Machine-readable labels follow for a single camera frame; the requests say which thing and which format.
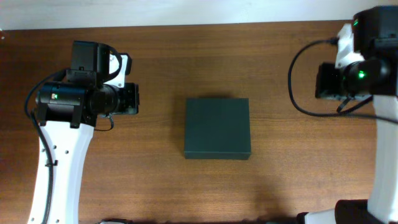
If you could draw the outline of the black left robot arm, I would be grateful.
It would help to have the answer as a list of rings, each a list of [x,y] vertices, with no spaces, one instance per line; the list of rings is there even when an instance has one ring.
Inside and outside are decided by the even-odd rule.
[[[132,58],[98,42],[76,40],[70,67],[44,78],[25,113],[39,136],[29,223],[78,223],[85,157],[98,118],[139,112],[139,87],[127,83]]]

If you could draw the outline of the black box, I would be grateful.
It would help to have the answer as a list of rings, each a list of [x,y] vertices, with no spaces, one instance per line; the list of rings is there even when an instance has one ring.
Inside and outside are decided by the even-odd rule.
[[[249,159],[249,100],[187,99],[184,156],[186,159]]]

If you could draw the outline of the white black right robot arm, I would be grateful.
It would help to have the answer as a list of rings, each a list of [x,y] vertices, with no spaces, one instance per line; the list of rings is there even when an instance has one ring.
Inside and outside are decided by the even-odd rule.
[[[376,120],[375,176],[364,200],[339,200],[334,208],[300,213],[298,223],[397,223],[397,6],[354,15],[336,37],[316,40],[337,47],[334,63],[319,66],[315,97],[338,100],[322,117]]]

